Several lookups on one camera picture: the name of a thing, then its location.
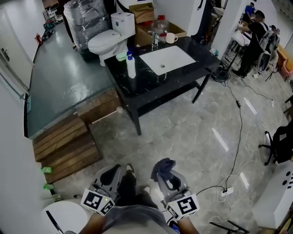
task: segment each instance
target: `power outlet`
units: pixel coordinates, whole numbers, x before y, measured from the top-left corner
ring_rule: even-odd
[[[228,188],[227,192],[222,192],[221,195],[222,197],[228,196],[229,194],[234,192],[234,187]]]

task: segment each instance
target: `toilet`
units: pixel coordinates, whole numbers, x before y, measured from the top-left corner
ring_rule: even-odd
[[[42,219],[52,234],[80,233],[92,212],[81,206],[81,199],[54,202],[41,211]]]
[[[88,42],[88,49],[100,58],[105,67],[105,59],[115,56],[127,49],[127,38],[135,35],[134,15],[127,12],[116,12],[111,15],[113,29],[104,31]]]

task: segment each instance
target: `white pillar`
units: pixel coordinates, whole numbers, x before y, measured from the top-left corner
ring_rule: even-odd
[[[212,43],[212,48],[219,52],[219,59],[222,59],[247,3],[248,0],[228,1],[215,39]]]

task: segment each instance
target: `white mug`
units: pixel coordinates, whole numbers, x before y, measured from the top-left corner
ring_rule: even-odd
[[[168,44],[173,44],[174,42],[176,42],[178,40],[178,36],[175,36],[174,33],[168,32],[167,36],[166,36],[166,42]]]

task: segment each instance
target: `white sink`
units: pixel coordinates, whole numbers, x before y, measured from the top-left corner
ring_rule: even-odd
[[[146,53],[140,57],[157,75],[195,63],[195,60],[178,46]]]

